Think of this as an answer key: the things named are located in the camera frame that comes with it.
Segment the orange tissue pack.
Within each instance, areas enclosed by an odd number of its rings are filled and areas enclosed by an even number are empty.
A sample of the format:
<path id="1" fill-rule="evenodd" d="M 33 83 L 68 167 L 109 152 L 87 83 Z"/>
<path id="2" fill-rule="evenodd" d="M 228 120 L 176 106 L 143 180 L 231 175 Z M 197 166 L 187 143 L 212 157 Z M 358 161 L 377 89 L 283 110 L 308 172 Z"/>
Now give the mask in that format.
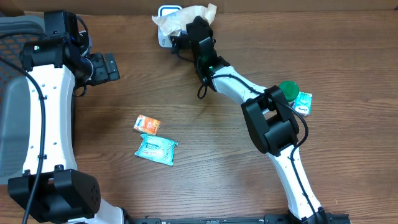
<path id="1" fill-rule="evenodd" d="M 159 131 L 161 122 L 157 119 L 150 118 L 140 114 L 134 124 L 134 129 L 140 133 L 156 135 Z"/>

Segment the brown mushroom snack bag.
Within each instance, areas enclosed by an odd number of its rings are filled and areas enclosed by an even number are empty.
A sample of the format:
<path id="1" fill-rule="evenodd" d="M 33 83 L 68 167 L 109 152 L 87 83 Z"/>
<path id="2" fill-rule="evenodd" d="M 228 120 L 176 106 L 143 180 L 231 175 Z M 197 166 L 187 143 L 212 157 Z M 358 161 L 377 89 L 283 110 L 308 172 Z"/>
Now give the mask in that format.
<path id="1" fill-rule="evenodd" d="M 178 31 L 186 31 L 186 25 L 200 16 L 211 24 L 216 15 L 217 6 L 209 3 L 207 6 L 189 6 L 182 8 L 178 5 L 163 5 L 158 8 L 158 15 L 152 16 L 163 36 L 172 35 Z"/>

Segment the teal wet wipes pack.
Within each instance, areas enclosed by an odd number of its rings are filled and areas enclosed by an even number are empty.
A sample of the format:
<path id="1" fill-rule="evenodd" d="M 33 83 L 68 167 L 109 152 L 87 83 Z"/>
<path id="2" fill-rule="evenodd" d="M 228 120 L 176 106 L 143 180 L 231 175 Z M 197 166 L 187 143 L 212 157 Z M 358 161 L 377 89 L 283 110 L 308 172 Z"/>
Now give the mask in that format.
<path id="1" fill-rule="evenodd" d="M 141 138 L 141 145 L 134 153 L 136 156 L 168 166 L 174 165 L 174 149 L 178 142 L 148 134 L 141 134 Z"/>

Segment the green lid jar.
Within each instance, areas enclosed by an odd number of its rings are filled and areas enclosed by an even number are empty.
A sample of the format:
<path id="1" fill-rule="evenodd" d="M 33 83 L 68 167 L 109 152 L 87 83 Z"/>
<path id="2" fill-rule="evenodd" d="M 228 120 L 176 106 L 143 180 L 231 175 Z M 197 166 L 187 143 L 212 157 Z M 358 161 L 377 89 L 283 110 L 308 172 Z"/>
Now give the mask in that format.
<path id="1" fill-rule="evenodd" d="M 300 93 L 299 86 L 291 80 L 283 81 L 279 88 L 283 91 L 288 103 L 294 102 Z"/>

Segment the small teal tissue pack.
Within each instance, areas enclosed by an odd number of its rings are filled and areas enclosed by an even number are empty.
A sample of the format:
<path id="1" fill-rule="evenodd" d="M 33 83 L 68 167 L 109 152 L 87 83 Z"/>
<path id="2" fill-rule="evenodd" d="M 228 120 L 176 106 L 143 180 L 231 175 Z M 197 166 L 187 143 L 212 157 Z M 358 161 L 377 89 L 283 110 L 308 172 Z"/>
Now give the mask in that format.
<path id="1" fill-rule="evenodd" d="M 311 113 L 313 95 L 300 91 L 294 101 L 293 109 L 302 116 L 308 116 Z"/>

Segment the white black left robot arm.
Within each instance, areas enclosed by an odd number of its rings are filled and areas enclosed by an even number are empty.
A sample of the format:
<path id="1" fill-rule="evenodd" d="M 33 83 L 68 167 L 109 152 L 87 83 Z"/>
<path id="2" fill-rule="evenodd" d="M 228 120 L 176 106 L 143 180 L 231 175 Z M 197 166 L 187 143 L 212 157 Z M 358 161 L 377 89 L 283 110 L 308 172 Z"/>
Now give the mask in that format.
<path id="1" fill-rule="evenodd" d="M 101 197 L 98 181 L 77 169 L 72 144 L 72 99 L 118 80 L 112 54 L 90 53 L 83 20 L 59 10 L 44 14 L 45 32 L 20 53 L 17 70 L 27 79 L 29 142 L 20 177 L 10 178 L 10 197 L 24 218 L 45 223 L 129 223 L 125 209 Z"/>

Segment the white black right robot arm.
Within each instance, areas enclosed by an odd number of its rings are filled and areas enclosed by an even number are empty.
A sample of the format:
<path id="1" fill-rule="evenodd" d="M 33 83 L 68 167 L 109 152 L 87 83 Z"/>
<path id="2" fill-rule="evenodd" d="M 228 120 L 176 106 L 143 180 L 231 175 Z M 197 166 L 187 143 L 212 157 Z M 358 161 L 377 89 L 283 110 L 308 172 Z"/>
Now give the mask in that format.
<path id="1" fill-rule="evenodd" d="M 285 190 L 291 223 L 328 223 L 300 160 L 299 122 L 304 119 L 289 106 L 278 86 L 266 88 L 242 77 L 214 48 L 213 30 L 200 16 L 186 26 L 187 38 L 201 87 L 226 95 L 241 106 L 252 143 L 272 161 Z"/>

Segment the black mesh basket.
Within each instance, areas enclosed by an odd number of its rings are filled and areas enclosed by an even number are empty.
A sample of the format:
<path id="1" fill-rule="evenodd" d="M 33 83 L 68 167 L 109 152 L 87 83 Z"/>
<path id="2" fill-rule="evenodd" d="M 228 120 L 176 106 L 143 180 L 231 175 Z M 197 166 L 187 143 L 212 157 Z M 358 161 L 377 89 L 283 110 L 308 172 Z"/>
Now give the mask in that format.
<path id="1" fill-rule="evenodd" d="M 77 35 L 76 16 L 70 12 L 46 12 L 43 19 L 35 16 L 1 19 L 1 33 L 37 31 Z M 31 76 L 40 85 L 45 99 L 45 155 L 42 172 L 55 166 L 76 169 L 72 148 L 72 91 L 75 77 L 67 67 L 53 65 L 34 67 Z M 33 84 L 23 75 L 3 88 L 1 103 L 1 184 L 20 177 L 25 171 L 35 174 L 40 146 L 41 112 L 39 96 Z"/>

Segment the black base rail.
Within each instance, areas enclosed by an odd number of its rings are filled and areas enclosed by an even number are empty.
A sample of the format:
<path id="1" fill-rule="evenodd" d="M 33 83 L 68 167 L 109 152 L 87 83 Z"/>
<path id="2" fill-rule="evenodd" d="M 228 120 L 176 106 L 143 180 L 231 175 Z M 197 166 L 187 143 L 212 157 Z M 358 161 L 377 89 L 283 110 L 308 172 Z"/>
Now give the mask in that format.
<path id="1" fill-rule="evenodd" d="M 186 218 L 161 220 L 160 218 L 135 218 L 133 224 L 283 224 L 293 223 L 288 215 L 265 215 L 264 217 L 239 218 Z"/>

